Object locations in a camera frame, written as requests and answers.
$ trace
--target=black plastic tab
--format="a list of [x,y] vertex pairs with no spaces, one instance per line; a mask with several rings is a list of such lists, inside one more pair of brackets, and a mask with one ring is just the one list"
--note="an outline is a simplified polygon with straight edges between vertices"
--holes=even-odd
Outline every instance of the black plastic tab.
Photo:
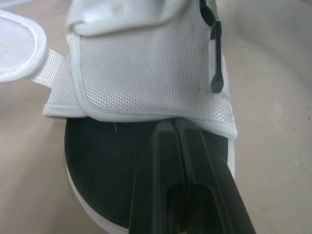
[[221,22],[215,21],[214,13],[207,6],[205,0],[199,0],[199,9],[203,20],[211,27],[210,39],[215,41],[215,75],[211,81],[211,91],[213,94],[219,94],[224,87],[221,54]]

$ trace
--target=textured white fabric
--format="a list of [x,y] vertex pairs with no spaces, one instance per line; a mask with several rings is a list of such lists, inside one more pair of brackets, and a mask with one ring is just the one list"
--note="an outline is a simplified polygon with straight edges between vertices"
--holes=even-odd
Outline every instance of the textured white fabric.
[[210,28],[197,1],[170,22],[94,37],[67,35],[79,105],[100,121],[185,117],[235,139],[226,66],[225,87],[212,94]]
[[41,66],[31,76],[30,80],[34,83],[42,84],[48,88],[52,88],[62,63],[62,55],[53,50],[48,50],[48,53],[42,61]]
[[66,28],[93,36],[164,23],[179,14],[190,0],[77,0]]
[[38,24],[0,10],[0,83],[31,76],[46,52],[46,36]]

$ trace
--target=white fabric edge binding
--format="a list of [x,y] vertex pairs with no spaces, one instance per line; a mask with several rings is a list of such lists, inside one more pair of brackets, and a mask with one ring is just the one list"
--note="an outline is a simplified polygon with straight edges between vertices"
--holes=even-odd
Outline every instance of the white fabric edge binding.
[[7,83],[32,75],[41,65],[47,51],[47,39],[44,30],[30,19],[0,10],[0,18],[25,27],[34,37],[34,51],[31,57],[19,69],[0,75],[0,82]]

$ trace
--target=white padded pad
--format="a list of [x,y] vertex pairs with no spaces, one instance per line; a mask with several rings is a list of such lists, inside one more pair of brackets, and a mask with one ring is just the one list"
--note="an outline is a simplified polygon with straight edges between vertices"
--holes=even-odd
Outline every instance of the white padded pad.
[[0,83],[35,73],[46,56],[46,43],[38,24],[0,10]]
[[164,23],[179,14],[190,0],[76,0],[67,29],[93,36]]

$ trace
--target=white mesh fabric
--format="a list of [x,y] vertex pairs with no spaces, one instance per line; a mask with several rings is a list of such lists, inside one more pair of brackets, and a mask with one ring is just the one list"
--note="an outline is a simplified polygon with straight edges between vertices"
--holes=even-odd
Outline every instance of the white mesh fabric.
[[194,0],[164,25],[93,37],[68,34],[80,107],[100,121],[186,117],[235,139],[225,63],[225,87],[221,94],[211,92],[209,41],[210,28]]

